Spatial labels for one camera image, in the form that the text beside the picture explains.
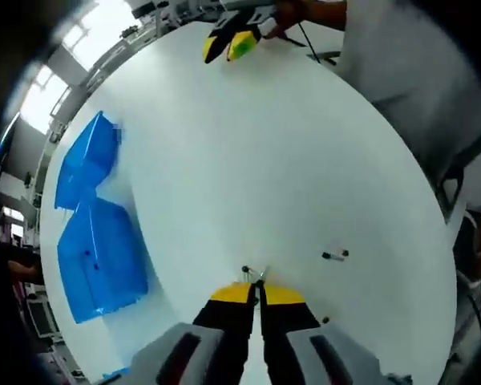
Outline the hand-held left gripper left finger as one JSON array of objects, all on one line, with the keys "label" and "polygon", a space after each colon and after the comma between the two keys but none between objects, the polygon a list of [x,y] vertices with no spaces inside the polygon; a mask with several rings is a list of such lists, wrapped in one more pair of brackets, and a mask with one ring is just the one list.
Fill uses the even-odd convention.
[{"label": "hand-held left gripper left finger", "polygon": [[132,384],[238,384],[249,354],[257,286],[218,289],[191,323],[180,322],[139,351]]}]

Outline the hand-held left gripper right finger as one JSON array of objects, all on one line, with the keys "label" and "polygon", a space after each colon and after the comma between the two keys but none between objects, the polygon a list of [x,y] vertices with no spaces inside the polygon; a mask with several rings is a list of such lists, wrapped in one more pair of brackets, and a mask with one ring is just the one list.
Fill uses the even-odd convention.
[{"label": "hand-held left gripper right finger", "polygon": [[410,384],[382,373],[375,354],[332,322],[320,323],[296,290],[259,285],[264,361],[273,384]]}]

